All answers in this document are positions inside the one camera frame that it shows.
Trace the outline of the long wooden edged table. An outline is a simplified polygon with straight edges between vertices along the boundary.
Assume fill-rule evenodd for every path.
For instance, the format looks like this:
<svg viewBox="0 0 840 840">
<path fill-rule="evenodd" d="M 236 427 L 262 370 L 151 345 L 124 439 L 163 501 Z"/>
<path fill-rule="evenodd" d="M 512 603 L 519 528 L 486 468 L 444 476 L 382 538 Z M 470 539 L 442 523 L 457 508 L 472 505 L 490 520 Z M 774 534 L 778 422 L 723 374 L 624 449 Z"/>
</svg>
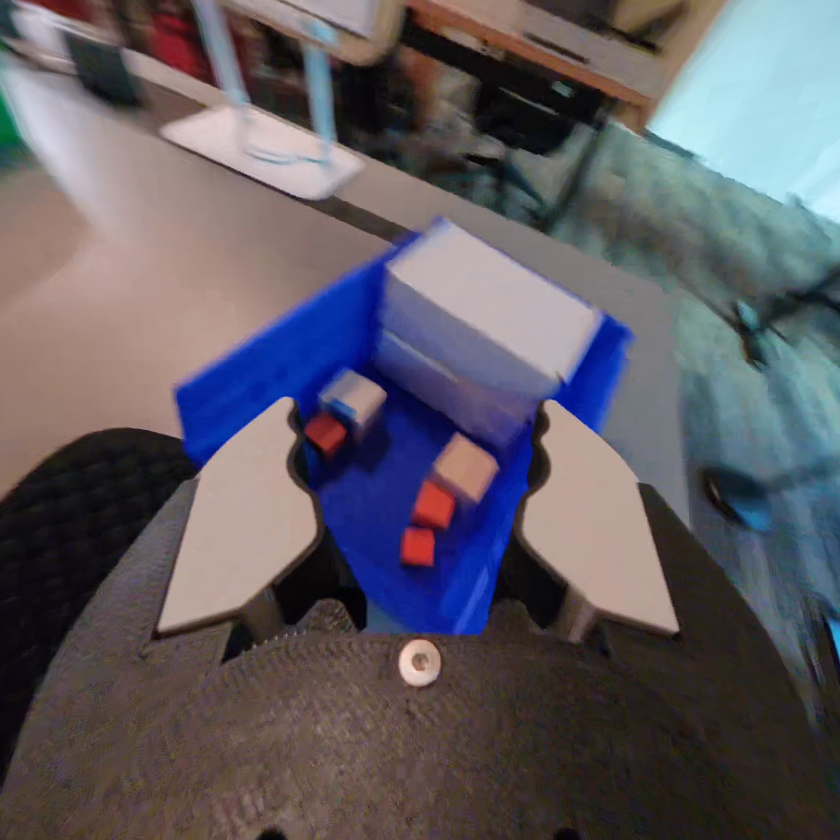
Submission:
<svg viewBox="0 0 840 840">
<path fill-rule="evenodd" d="M 615 24 L 578 24 L 546 8 L 548 2 L 406 2 L 421 28 L 435 34 L 457 33 L 482 47 L 515 56 L 605 94 L 612 120 L 635 134 L 645 132 L 664 91 L 664 47 L 657 38 L 643 45 L 639 32 L 665 23 L 666 39 L 679 28 L 689 2 L 655 2 L 653 10 L 630 28 Z"/>
</svg>

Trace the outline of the dark grey cube device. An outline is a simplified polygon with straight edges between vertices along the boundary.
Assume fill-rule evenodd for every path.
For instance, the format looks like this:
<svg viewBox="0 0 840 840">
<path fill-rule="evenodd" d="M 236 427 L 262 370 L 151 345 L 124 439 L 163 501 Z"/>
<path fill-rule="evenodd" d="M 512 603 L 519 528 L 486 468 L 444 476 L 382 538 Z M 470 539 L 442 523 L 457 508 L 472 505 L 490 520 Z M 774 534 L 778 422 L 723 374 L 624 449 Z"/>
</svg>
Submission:
<svg viewBox="0 0 840 840">
<path fill-rule="evenodd" d="M 64 40 L 80 83 L 87 91 L 113 106 L 142 106 L 120 47 L 70 31 L 65 31 Z"/>
</svg>

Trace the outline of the blue plastic bin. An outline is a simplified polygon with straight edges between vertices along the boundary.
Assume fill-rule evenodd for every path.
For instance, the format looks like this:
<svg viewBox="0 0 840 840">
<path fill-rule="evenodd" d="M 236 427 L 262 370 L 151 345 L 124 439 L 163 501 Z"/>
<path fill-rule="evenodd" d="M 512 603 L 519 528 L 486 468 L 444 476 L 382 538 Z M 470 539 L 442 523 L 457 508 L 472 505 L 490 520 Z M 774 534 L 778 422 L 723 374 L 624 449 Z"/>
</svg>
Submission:
<svg viewBox="0 0 840 840">
<path fill-rule="evenodd" d="M 478 634 L 487 624 L 515 513 L 529 487 L 532 424 L 500 457 L 496 478 L 474 513 L 458 514 L 432 570 L 411 572 L 396 558 L 408 502 L 455 425 L 402 387 L 374 374 L 387 263 L 422 236 L 410 233 L 383 255 L 343 275 L 175 389 L 184 447 L 203 466 L 231 437 L 282 397 L 308 420 L 322 388 L 343 369 L 384 384 L 381 426 L 345 466 L 305 445 L 309 485 L 322 519 L 360 588 L 410 631 Z"/>
</svg>

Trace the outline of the large wooden block blue tape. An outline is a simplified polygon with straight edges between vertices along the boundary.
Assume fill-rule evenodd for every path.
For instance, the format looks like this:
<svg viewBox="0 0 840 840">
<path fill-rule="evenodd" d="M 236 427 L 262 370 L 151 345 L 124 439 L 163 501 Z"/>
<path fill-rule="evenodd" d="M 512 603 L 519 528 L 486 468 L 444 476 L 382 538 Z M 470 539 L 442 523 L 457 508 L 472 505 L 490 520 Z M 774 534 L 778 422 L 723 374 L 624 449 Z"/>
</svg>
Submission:
<svg viewBox="0 0 840 840">
<path fill-rule="evenodd" d="M 359 443 L 381 418 L 387 394 L 368 377 L 343 369 L 318 394 L 322 411 L 333 415 Z"/>
</svg>

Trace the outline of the black textured wrist rest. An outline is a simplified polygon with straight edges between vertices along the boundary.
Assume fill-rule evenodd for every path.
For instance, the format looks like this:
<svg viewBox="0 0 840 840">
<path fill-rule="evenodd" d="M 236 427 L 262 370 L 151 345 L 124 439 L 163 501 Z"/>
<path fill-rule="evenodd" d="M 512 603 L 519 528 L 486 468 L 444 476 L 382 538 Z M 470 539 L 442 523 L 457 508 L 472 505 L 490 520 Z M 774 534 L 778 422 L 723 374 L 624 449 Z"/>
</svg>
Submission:
<svg viewBox="0 0 840 840">
<path fill-rule="evenodd" d="M 65 636 L 146 525 L 196 474 L 178 437 L 112 428 L 59 448 L 2 498 L 2 782 Z"/>
</svg>

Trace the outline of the small red cube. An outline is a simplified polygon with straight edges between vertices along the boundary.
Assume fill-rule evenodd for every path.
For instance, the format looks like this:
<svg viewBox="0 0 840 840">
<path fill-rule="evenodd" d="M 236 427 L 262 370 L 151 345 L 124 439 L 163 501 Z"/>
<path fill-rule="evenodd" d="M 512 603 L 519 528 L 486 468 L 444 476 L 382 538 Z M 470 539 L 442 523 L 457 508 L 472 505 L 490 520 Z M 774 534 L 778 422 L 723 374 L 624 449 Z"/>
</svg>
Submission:
<svg viewBox="0 0 840 840">
<path fill-rule="evenodd" d="M 402 534 L 401 565 L 413 568 L 433 568 L 435 562 L 435 532 L 429 528 L 408 527 Z"/>
</svg>

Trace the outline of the black office chair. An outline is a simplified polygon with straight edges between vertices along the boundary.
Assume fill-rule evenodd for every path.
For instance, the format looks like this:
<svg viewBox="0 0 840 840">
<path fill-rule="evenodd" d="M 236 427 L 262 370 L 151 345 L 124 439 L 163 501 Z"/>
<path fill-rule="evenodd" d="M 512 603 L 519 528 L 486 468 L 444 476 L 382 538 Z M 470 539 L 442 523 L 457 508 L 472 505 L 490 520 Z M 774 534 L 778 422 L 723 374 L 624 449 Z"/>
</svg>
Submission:
<svg viewBox="0 0 840 840">
<path fill-rule="evenodd" d="M 476 128 L 500 143 L 497 153 L 468 151 L 463 153 L 465 172 L 477 175 L 487 172 L 494 189 L 494 208 L 505 213 L 509 188 L 514 188 L 535 202 L 529 210 L 532 224 L 544 233 L 559 220 L 579 185 L 585 167 L 594 153 L 599 135 L 606 125 L 611 99 L 590 87 L 567 87 L 550 84 L 540 90 L 546 98 L 524 96 L 503 87 L 483 83 L 476 102 Z M 586 126 L 592 131 L 590 145 L 567 184 L 549 202 L 515 164 L 513 152 L 520 151 L 549 157 L 562 149 L 575 129 Z"/>
</svg>

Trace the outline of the plain wooden block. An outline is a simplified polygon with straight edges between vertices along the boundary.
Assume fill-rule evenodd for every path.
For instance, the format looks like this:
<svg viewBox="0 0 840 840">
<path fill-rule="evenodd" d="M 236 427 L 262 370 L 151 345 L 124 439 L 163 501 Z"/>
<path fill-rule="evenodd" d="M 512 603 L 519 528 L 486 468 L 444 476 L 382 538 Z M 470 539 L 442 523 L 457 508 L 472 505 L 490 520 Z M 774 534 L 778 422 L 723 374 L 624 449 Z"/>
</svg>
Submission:
<svg viewBox="0 0 840 840">
<path fill-rule="evenodd" d="M 459 503 L 476 507 L 499 472 L 493 455 L 462 433 L 455 433 L 436 457 L 430 475 Z"/>
</svg>

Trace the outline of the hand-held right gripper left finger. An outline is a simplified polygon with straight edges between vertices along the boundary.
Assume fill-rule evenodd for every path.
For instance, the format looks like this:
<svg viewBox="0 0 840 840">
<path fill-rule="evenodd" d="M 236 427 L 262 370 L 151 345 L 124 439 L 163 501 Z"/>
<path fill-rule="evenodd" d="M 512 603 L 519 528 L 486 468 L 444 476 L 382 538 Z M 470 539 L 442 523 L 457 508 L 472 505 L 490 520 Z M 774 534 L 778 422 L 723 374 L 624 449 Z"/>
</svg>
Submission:
<svg viewBox="0 0 840 840">
<path fill-rule="evenodd" d="M 156 633 L 171 637 L 228 621 L 257 643 L 286 622 L 275 586 L 320 545 L 318 499 L 299 476 L 298 405 L 284 396 L 232 436 L 196 479 Z"/>
</svg>

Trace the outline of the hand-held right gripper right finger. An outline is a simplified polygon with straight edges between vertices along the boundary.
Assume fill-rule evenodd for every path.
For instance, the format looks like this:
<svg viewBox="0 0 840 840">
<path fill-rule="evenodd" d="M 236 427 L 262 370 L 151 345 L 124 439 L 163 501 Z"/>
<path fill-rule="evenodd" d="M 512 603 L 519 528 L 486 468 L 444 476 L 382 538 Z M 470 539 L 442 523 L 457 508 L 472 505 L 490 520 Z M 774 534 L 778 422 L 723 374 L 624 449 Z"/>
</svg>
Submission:
<svg viewBox="0 0 840 840">
<path fill-rule="evenodd" d="M 605 619 L 663 637 L 679 621 L 634 471 L 554 400 L 539 408 L 533 452 L 545 474 L 518 505 L 513 535 L 565 595 L 556 633 L 580 644 Z"/>
</svg>

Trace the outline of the medium red cube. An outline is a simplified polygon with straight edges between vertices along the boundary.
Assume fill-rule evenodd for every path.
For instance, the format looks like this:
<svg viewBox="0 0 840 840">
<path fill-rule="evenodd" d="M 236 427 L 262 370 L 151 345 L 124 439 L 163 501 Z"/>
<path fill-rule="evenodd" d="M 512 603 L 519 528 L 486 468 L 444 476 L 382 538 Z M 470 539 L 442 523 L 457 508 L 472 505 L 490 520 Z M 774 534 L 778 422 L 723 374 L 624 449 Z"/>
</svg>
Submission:
<svg viewBox="0 0 840 840">
<path fill-rule="evenodd" d="M 303 428 L 303 435 L 324 460 L 330 460 L 350 440 L 346 426 L 334 415 L 320 411 Z"/>
<path fill-rule="evenodd" d="M 432 480 L 425 480 L 417 494 L 411 522 L 419 528 L 445 531 L 456 509 L 457 500 L 452 493 Z"/>
</svg>

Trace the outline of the white document stand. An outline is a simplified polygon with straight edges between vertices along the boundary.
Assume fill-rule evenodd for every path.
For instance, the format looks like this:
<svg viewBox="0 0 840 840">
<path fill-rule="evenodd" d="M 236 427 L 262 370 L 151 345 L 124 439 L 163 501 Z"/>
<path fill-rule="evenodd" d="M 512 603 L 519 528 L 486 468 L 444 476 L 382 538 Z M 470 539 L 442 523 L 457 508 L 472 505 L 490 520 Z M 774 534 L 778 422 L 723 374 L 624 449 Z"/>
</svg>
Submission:
<svg viewBox="0 0 840 840">
<path fill-rule="evenodd" d="M 167 123 L 161 137 L 232 172 L 308 202 L 344 188 L 364 169 L 361 157 L 338 142 L 329 59 L 338 31 L 307 12 L 280 3 L 282 24 L 301 41 L 312 130 L 254 106 L 239 68 L 233 37 L 217 2 L 195 2 L 203 44 L 222 84 L 224 104 Z"/>
</svg>

